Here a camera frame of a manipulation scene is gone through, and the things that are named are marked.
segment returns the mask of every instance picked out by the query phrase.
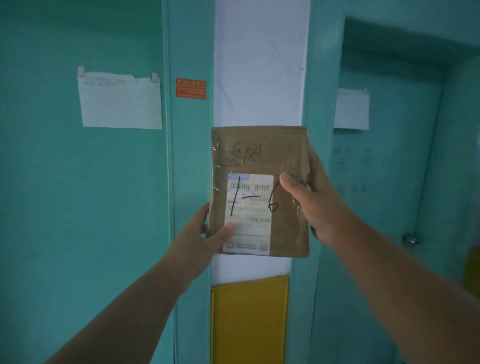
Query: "person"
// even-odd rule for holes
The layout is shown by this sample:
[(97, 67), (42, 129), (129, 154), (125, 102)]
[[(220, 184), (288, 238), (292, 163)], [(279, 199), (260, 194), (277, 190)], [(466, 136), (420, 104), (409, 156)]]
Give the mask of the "person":
[[(477, 363), (480, 305), (361, 221), (342, 201), (313, 148), (307, 189), (282, 173), (315, 237), (329, 245), (411, 364)], [(209, 205), (198, 210), (165, 255), (46, 361), (149, 363), (178, 298), (235, 232), (202, 239)]]

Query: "sticker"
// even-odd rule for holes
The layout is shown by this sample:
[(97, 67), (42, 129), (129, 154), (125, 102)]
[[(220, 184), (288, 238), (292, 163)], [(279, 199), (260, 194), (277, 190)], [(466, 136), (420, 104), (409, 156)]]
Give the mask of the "sticker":
[(207, 81), (177, 78), (177, 97), (198, 98), (207, 100)]
[(273, 176), (230, 173), (225, 223), (234, 222), (235, 235), (223, 246), (226, 253), (270, 255)]

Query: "yellow panel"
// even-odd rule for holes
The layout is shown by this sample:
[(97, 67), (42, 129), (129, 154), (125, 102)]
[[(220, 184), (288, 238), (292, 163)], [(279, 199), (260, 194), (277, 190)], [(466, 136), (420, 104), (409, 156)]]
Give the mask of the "yellow panel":
[(283, 364), (288, 276), (212, 288), (212, 364)]
[(465, 266), (463, 286), (467, 291), (480, 298), (480, 248), (472, 248)]

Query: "brown package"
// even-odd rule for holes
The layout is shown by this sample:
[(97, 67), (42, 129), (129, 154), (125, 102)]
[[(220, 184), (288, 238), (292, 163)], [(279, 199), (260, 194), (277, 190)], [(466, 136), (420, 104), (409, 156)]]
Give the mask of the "brown package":
[(308, 222), (279, 176), (309, 173), (308, 130), (296, 126), (212, 128), (213, 187), (207, 235), (233, 221), (219, 253), (306, 258)]

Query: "white wall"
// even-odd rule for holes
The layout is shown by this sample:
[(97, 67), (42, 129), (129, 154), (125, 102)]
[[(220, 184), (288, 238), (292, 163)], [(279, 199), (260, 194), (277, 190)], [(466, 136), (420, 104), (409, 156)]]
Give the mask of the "white wall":
[[(214, 126), (300, 125), (309, 0), (216, 0)], [(288, 274), (290, 258), (216, 255), (212, 285)]]

